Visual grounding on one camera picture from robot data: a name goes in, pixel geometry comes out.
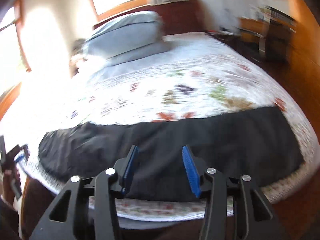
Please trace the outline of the floral quilted bedspread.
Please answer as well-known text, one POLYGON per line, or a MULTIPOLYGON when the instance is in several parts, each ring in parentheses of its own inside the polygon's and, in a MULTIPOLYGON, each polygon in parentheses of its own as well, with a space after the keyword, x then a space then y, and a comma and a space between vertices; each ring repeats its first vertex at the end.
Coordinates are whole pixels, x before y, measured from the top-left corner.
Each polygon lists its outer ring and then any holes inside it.
POLYGON ((47 131, 91 122, 135 124, 205 118, 277 105, 299 144, 303 163, 280 181, 264 187, 275 203, 305 184, 319 167, 319 142, 310 122, 272 77, 229 46, 203 33, 169 35, 170 50, 118 66, 97 59, 84 63, 62 97, 63 111, 29 139, 31 155, 20 162, 29 176, 58 193, 63 184, 40 165, 38 146, 47 131))

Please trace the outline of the grey blue pillow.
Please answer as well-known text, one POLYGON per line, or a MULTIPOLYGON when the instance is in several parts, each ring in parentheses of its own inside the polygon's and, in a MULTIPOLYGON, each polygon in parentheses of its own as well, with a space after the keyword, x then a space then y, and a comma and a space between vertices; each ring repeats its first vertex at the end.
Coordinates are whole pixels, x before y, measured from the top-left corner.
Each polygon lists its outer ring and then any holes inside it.
POLYGON ((163 21, 154 11, 119 16, 98 27, 82 47, 87 55, 110 59, 156 43, 163 37, 163 21))
POLYGON ((171 45, 169 42, 158 41, 152 44, 148 44, 146 46, 136 48, 119 55, 113 56, 105 61, 105 67, 112 67, 122 63, 127 63, 131 61, 135 61, 138 59, 142 59, 148 56, 152 56, 159 53, 167 52, 171 49, 171 45))

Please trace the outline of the black pants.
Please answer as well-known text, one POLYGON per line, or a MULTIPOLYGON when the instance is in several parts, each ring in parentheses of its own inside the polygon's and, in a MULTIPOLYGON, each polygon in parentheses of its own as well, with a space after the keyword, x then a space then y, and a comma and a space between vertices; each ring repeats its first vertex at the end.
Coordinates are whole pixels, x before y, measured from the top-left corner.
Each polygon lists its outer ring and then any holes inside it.
POLYGON ((266 186, 289 176, 303 163, 297 139, 277 107, 262 107, 204 119, 96 125, 90 122, 44 135, 39 161, 59 181, 97 176, 137 146, 138 167, 129 198, 193 202, 182 149, 225 176, 243 174, 266 186))

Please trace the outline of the metal frame chair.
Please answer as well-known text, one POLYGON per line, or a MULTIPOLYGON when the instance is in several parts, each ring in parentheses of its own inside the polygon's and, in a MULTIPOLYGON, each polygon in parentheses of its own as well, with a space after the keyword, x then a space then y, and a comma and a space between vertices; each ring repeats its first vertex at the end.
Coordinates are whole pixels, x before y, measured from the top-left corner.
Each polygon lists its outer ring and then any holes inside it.
POLYGON ((265 6, 258 20, 240 18, 239 31, 244 42, 257 45, 260 59, 286 62, 297 21, 284 12, 265 6))

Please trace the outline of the lower grey blue pillow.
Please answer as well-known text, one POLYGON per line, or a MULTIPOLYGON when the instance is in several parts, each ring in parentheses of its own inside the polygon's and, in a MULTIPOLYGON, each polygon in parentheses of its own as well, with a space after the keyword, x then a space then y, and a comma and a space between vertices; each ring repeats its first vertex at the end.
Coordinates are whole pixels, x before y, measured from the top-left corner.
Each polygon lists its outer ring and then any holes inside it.
POLYGON ((167 52, 171 49, 171 45, 169 42, 158 41, 152 44, 148 44, 146 46, 136 48, 119 55, 113 56, 105 61, 105 67, 112 67, 122 63, 127 63, 131 61, 135 61, 138 59, 142 59, 148 56, 152 56, 159 53, 167 52))

